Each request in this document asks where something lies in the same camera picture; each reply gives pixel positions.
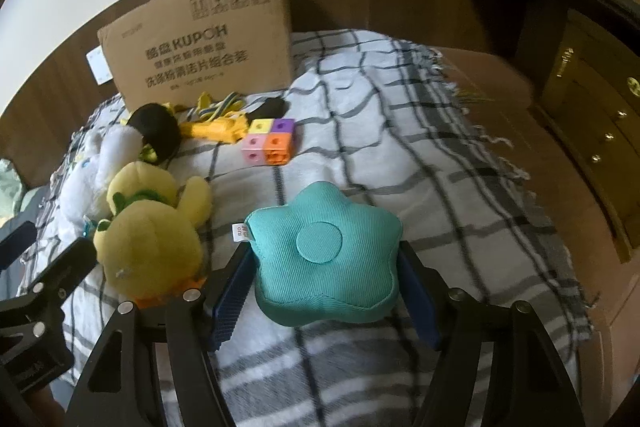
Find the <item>white wall switch panel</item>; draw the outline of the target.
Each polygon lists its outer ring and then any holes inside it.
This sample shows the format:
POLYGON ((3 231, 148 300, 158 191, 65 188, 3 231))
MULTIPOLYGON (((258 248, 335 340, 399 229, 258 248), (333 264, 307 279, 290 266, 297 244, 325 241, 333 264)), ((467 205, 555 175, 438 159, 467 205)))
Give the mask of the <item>white wall switch panel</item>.
POLYGON ((97 46, 86 54, 91 74, 99 86, 113 80, 111 69, 102 50, 102 46, 97 46))

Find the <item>black small cloth item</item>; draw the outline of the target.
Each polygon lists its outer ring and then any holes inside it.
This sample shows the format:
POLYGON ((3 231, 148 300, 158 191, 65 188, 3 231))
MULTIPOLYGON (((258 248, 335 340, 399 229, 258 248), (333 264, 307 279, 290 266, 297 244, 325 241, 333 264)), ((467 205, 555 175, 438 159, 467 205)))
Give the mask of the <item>black small cloth item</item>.
POLYGON ((256 119, 282 118, 288 111, 288 102, 284 98, 266 98, 257 108, 246 113, 246 120, 251 124, 256 119))

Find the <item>colourful cube block set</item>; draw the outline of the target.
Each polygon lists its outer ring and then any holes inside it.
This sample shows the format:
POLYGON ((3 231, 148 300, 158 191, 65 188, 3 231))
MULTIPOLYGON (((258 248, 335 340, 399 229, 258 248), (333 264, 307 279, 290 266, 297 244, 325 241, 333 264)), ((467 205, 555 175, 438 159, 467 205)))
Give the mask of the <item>colourful cube block set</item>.
POLYGON ((241 145, 244 160, 250 166, 286 165, 294 155, 295 120, 255 119, 241 145))

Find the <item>black white plaid blanket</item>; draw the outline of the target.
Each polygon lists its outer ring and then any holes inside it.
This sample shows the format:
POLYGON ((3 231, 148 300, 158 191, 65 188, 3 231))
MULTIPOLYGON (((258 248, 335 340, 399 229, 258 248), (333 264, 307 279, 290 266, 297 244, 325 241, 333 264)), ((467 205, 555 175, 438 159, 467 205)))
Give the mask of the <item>black white plaid blanket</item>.
MULTIPOLYGON (((570 376, 590 326, 551 221, 464 117, 437 51, 364 30, 297 34, 285 91, 297 150, 282 167, 250 167, 240 150, 189 140, 169 163, 204 176, 213 216, 201 243, 213 267, 233 253, 233 223, 328 181, 390 210, 424 265, 498 306, 531 303, 570 376)), ((363 325, 289 329, 247 299, 214 365, 242 426, 405 426, 437 355, 404 307, 363 325)))

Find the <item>yellow toy gun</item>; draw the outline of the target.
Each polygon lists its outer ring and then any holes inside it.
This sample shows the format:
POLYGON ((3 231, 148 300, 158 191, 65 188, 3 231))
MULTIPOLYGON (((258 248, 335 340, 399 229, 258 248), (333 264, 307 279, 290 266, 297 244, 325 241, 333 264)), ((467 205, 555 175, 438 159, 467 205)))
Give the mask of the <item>yellow toy gun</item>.
POLYGON ((183 122, 179 130, 183 138, 235 144, 247 135, 248 121, 244 113, 234 113, 201 122, 183 122))

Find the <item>white plush toy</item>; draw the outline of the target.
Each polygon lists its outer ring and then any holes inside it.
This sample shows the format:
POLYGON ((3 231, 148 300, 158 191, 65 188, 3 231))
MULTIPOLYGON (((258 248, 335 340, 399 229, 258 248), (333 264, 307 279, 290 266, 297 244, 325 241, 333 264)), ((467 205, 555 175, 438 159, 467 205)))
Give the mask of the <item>white plush toy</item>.
POLYGON ((107 189, 114 176, 138 159, 143 136, 134 127, 115 124, 104 135, 90 132, 82 158, 62 186, 60 235, 78 237, 111 214, 107 189))

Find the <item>brown cardboard box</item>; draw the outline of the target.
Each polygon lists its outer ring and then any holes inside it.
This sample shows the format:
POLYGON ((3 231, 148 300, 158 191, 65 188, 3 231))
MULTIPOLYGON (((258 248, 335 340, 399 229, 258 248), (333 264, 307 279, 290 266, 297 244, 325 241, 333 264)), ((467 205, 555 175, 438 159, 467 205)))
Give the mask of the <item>brown cardboard box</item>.
POLYGON ((277 91, 293 80, 288 0, 151 0, 98 39, 129 112, 192 107, 202 93, 277 91))

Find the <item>light green pillow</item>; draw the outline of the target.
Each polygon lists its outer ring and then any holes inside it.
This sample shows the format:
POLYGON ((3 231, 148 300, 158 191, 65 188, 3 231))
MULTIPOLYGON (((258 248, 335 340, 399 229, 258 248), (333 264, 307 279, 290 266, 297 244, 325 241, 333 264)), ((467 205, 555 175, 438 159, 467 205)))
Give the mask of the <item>light green pillow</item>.
POLYGON ((13 218, 21 209, 25 185, 9 159, 0 159, 0 223, 13 218))

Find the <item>teal star plush cushion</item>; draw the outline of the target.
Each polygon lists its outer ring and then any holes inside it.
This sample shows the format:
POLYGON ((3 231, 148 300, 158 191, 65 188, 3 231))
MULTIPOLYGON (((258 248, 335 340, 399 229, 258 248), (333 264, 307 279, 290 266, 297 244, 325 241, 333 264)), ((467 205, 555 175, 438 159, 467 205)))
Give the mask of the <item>teal star plush cushion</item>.
POLYGON ((388 210, 319 181, 285 205, 254 210, 244 225, 257 258, 256 303, 271 321, 373 323, 395 306, 404 228, 388 210))

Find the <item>yellow duck plush toy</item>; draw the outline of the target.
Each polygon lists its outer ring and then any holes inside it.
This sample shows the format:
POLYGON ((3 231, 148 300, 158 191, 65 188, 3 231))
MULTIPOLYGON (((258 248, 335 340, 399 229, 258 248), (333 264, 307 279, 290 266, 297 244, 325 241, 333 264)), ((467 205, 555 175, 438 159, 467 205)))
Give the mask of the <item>yellow duck plush toy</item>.
POLYGON ((106 283, 141 308, 155 307, 204 281, 198 229, 213 209, 201 176, 180 186, 172 174, 133 161, 106 193, 112 217, 96 227, 93 244, 106 283))

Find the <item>wooden nightstand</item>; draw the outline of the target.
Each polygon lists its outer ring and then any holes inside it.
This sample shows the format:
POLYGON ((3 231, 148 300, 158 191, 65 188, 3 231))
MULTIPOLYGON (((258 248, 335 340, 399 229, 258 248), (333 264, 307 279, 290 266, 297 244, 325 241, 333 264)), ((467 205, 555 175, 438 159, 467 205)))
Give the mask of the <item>wooden nightstand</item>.
POLYGON ((576 11, 540 76, 444 49, 471 118, 529 174, 570 251, 591 338, 580 347, 586 422, 621 419, 639 381, 639 55, 576 11))

